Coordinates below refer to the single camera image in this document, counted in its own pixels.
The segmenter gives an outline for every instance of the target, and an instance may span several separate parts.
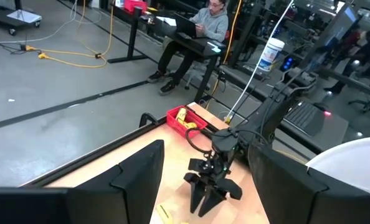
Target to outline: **man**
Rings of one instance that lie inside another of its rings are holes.
[[[370,60],[370,31],[366,32],[366,41],[367,43],[361,47],[354,55],[349,55],[347,58],[350,58],[349,62],[346,65],[346,68],[344,68],[343,75],[350,77],[352,74],[353,66],[352,63],[355,60],[359,60],[360,65],[364,66],[366,62]],[[346,84],[342,82],[337,82],[334,86],[330,88],[325,88],[325,91],[330,91],[333,94],[339,94],[341,90],[344,88]]]
[[[225,8],[226,0],[210,0],[209,7],[201,9],[194,17],[190,18],[191,21],[196,23],[196,34],[198,37],[207,37],[210,39],[222,42],[225,39],[225,33],[228,30],[228,17]],[[175,41],[171,41],[164,50],[158,64],[158,70],[151,76],[148,81],[155,83],[164,80],[166,69],[170,63],[173,55],[176,52],[184,54],[184,60],[172,74],[173,79],[167,82],[165,86],[160,88],[161,95],[171,93],[191,67],[197,55],[189,49],[183,47]]]
[[[338,55],[332,64],[332,68],[336,68],[340,61],[347,58],[349,51],[358,43],[361,38],[361,31],[359,25],[355,25],[351,28],[349,35],[343,39],[342,43],[339,44]]]

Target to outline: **white lamp shade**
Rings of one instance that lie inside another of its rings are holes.
[[[370,193],[370,138],[333,147],[306,166]]]

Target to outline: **desk leg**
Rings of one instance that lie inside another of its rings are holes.
[[[209,83],[212,71],[214,71],[214,67],[216,66],[218,56],[212,58],[207,66],[207,70],[203,76],[202,82],[200,83],[199,89],[197,90],[196,96],[194,101],[199,104],[200,100],[203,97],[204,90],[206,89],[207,84]]]
[[[140,19],[142,9],[139,7],[134,8],[133,23],[130,31],[130,41],[128,43],[127,57],[109,59],[108,63],[120,63],[129,62],[133,60],[147,59],[148,56],[141,54],[139,56],[133,56],[135,47],[136,30],[138,29],[138,20]]]

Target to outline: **wheel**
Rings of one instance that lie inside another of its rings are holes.
[[[15,36],[16,35],[16,30],[15,29],[9,29],[8,30],[9,34],[11,34],[12,36]]]

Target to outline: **wooden tabletop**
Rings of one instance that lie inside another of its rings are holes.
[[[188,106],[218,129],[228,127],[228,125],[199,105],[191,103]],[[187,166],[190,158],[203,159],[203,156],[200,152],[194,150],[184,137],[180,136],[167,124],[69,173],[65,177],[51,183],[48,187],[76,187],[118,164],[156,139],[164,140],[165,146],[163,176],[156,205],[162,204],[164,209],[173,216],[174,223],[269,223],[249,169],[238,162],[233,163],[230,167],[232,173],[227,178],[240,185],[243,190],[242,199],[234,200],[228,197],[226,201],[220,203],[202,218],[197,215],[199,209],[196,210],[195,214],[191,214],[189,212],[191,186],[183,177],[188,172]],[[202,149],[211,149],[211,141],[202,134],[195,136],[192,141]],[[151,223],[162,223],[156,211],[153,213]]]

